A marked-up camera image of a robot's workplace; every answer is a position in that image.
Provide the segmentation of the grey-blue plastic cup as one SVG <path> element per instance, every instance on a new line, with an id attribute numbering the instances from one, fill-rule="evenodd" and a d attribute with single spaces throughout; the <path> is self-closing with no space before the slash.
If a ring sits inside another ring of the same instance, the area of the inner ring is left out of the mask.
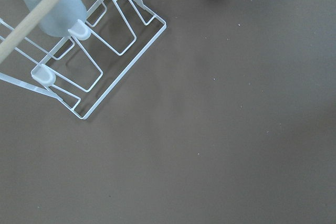
<path id="1" fill-rule="evenodd" d="M 27 8 L 33 10 L 41 0 L 23 0 Z M 80 19 L 86 20 L 87 10 L 81 0 L 60 0 L 39 22 L 39 28 L 53 37 L 66 37 L 68 30 Z"/>

